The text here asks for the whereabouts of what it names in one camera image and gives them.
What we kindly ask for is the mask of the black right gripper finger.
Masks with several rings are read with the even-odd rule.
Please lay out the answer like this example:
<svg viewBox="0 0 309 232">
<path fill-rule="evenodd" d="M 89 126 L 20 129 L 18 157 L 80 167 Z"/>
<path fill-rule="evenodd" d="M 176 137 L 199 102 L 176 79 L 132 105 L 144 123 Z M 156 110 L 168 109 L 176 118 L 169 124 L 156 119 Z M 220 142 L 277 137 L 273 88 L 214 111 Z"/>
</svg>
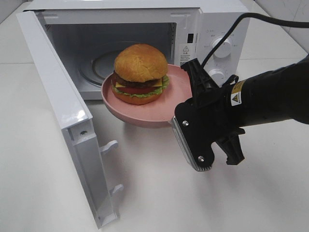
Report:
<svg viewBox="0 0 309 232">
<path fill-rule="evenodd" d="M 206 136 L 203 120 L 189 98 L 179 103 L 171 126 L 186 161 L 198 172 L 208 171 L 214 162 L 212 141 Z"/>
</svg>

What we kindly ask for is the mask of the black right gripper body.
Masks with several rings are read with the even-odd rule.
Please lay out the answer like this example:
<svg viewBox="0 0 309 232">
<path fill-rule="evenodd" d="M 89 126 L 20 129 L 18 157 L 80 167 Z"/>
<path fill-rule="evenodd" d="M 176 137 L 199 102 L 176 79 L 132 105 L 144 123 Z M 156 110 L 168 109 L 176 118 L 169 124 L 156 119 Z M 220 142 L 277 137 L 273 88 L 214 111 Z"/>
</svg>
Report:
<svg viewBox="0 0 309 232">
<path fill-rule="evenodd" d="M 227 88 L 204 87 L 201 84 L 193 87 L 193 105 L 206 127 L 206 136 L 212 143 L 237 144 L 239 135 L 244 133 L 227 116 Z"/>
</svg>

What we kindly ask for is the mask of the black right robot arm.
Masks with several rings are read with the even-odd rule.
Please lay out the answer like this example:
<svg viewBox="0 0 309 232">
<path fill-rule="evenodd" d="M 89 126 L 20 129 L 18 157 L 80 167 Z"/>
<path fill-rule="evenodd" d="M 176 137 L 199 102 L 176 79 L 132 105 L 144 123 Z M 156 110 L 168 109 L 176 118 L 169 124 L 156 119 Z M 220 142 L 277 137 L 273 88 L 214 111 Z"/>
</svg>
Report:
<svg viewBox="0 0 309 232">
<path fill-rule="evenodd" d="M 214 162 L 211 145 L 227 155 L 228 165 L 243 161 L 239 136 L 244 127 L 288 119 L 309 122 L 309 60 L 240 81 L 232 75 L 218 86 L 197 59 L 181 66 L 192 97 L 179 103 L 172 126 L 187 162 L 207 171 Z"/>
</svg>

